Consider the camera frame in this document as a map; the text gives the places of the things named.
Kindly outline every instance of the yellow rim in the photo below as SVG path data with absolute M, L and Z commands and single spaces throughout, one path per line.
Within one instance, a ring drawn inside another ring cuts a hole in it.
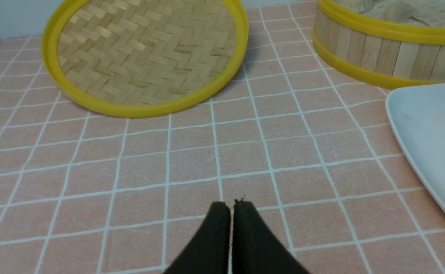
M 60 69 L 57 57 L 57 43 L 59 42 L 63 27 L 70 17 L 88 1 L 66 0 L 57 8 L 43 31 L 41 50 L 45 68 L 64 94 L 77 104 L 97 113 L 126 118 L 145 118 L 162 116 L 193 107 L 216 94 L 216 92 L 229 83 L 245 57 L 249 31 L 245 9 L 238 0 L 222 0 L 235 19 L 238 31 L 238 44 L 226 69 L 214 81 L 188 96 L 158 105 L 125 106 L 96 99 L 82 92 L 69 82 Z
M 445 45 L 445 28 L 391 23 L 357 14 L 334 3 L 333 0 L 318 0 L 317 3 L 327 16 L 360 32 L 410 43 Z
M 441 82 L 427 82 L 427 81 L 410 80 L 404 78 L 396 78 L 372 72 L 364 68 L 360 68 L 353 64 L 350 64 L 344 61 L 343 59 L 337 57 L 336 55 L 332 54 L 324 47 L 324 45 L 318 40 L 317 35 L 315 34 L 315 27 L 313 28 L 312 40 L 315 52 L 317 52 L 317 54 L 319 54 L 319 56 L 327 64 L 329 64 L 329 66 L 332 66 L 337 71 L 344 73 L 347 76 L 364 83 L 368 83 L 370 85 L 379 86 L 391 90 L 408 86 L 420 86 L 420 85 L 441 83 Z

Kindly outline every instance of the white plate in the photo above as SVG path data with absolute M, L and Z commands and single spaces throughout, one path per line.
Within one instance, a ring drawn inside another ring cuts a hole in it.
M 396 89 L 386 112 L 410 165 L 445 212 L 445 84 Z

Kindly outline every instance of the bamboo steamer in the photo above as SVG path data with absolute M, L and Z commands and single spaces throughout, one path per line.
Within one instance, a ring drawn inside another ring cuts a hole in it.
M 365 83 L 445 83 L 445 28 L 381 21 L 318 0 L 313 45 L 330 66 Z

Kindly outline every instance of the bamboo steamer lid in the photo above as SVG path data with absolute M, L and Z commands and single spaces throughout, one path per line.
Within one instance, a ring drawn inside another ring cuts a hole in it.
M 153 106 L 214 81 L 237 46 L 235 19 L 221 0 L 89 0 L 63 26 L 57 55 L 81 92 Z

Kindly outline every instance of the bamboo steamer basket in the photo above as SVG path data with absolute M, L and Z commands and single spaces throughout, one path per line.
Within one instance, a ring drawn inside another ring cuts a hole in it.
M 199 104 L 240 68 L 238 0 L 66 0 L 42 38 L 45 68 L 72 101 L 127 118 Z
M 370 18 L 317 0 L 313 46 L 330 66 L 387 89 L 445 83 L 445 28 Z

